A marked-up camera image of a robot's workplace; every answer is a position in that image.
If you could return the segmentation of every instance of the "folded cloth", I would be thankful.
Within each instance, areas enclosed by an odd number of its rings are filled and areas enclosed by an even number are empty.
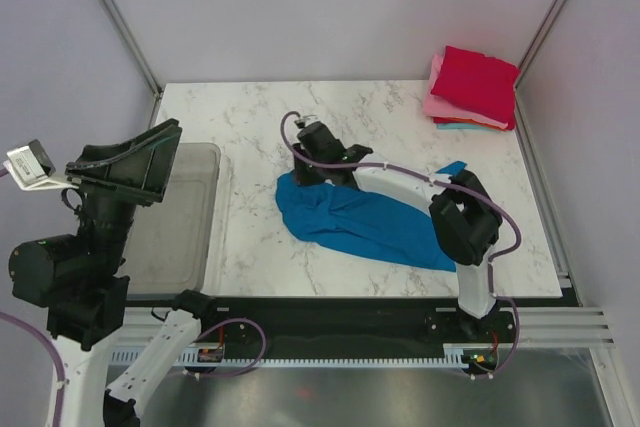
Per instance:
[[[513,86],[519,74],[508,62],[448,45],[431,94],[506,124],[515,111]]]
[[[437,130],[484,130],[484,131],[496,131],[491,127],[480,124],[466,124],[464,122],[454,122],[450,124],[437,124]]]
[[[441,172],[455,175],[465,166],[456,162]],[[455,271],[431,218],[384,195],[327,183],[301,187],[287,173],[278,179],[276,203],[298,240],[367,259]]]
[[[444,58],[438,54],[434,55],[433,59],[431,60],[429,90],[427,91],[427,95],[425,96],[422,111],[430,117],[446,117],[448,119],[455,119],[461,122],[472,121],[481,125],[495,127],[500,130],[507,129],[507,122],[498,122],[497,120],[491,119],[484,115],[477,114],[475,112],[469,112],[467,110],[461,109],[460,107],[456,107],[455,105],[444,99],[441,99],[440,97],[436,97],[435,95],[431,94],[431,90],[433,89],[433,86],[435,85],[440,75],[440,68],[442,67],[443,60]]]
[[[506,129],[498,129],[496,127],[493,127],[492,125],[488,125],[488,124],[483,124],[480,122],[474,122],[473,120],[461,120],[461,119],[445,119],[443,117],[433,117],[433,123],[434,124],[455,124],[455,123],[462,123],[462,124],[474,124],[474,125],[478,125],[480,127],[486,127],[488,129],[492,129],[492,130],[513,130],[516,128],[516,119],[515,116],[509,121],[509,123],[507,124],[507,128]]]

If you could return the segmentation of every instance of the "marble table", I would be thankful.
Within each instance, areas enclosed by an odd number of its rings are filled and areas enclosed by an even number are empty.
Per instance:
[[[276,179],[293,167],[280,139],[290,110],[315,114],[348,146],[434,172],[463,160],[519,224],[524,240],[495,262],[496,291],[559,297],[556,270],[516,134],[438,131],[421,110],[426,82],[169,84],[157,123],[175,117],[183,142],[214,142],[229,160],[224,228],[214,229],[203,291],[243,296],[456,296],[453,273],[334,252],[296,240],[274,200]],[[291,123],[289,138],[297,129]],[[505,223],[498,248],[513,242]]]

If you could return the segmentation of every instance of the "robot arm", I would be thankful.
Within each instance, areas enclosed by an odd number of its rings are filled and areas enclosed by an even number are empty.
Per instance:
[[[300,185],[330,180],[336,185],[375,192],[411,205],[433,220],[440,248],[456,263],[458,305],[475,319],[486,317],[495,305],[489,285],[488,259],[498,240],[502,217],[470,195],[428,183],[408,173],[384,167],[386,159],[368,147],[345,148],[315,117],[296,122],[297,144],[292,147],[302,156],[323,164],[363,164],[353,168],[323,169],[295,158],[294,175]],[[429,178],[457,184],[488,197],[471,172],[463,170],[453,177],[432,174]]]

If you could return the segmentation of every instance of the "white wall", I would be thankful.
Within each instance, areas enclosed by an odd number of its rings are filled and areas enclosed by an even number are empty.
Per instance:
[[[116,0],[161,82],[419,79],[451,43],[512,62],[552,0]]]
[[[0,0],[0,152],[39,138],[58,168],[86,143],[143,130],[152,97],[97,0]],[[0,179],[0,309],[45,325],[11,296],[7,260],[21,242],[75,231],[59,193]],[[0,323],[0,424],[42,426],[51,361],[27,334]]]
[[[522,96],[584,299],[640,399],[640,0],[570,0]]]

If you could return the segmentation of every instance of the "teal cloth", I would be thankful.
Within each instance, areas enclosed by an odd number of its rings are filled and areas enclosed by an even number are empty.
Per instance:
[[[485,127],[484,125],[465,124],[462,122],[451,123],[451,124],[436,124],[436,129],[438,130],[488,130],[493,132],[495,132],[496,130],[496,129],[492,129],[491,127]]]
[[[440,172],[455,175],[465,166],[455,162]],[[455,271],[431,218],[384,195],[327,183],[301,187],[287,173],[278,179],[276,203],[299,240],[368,259]]]

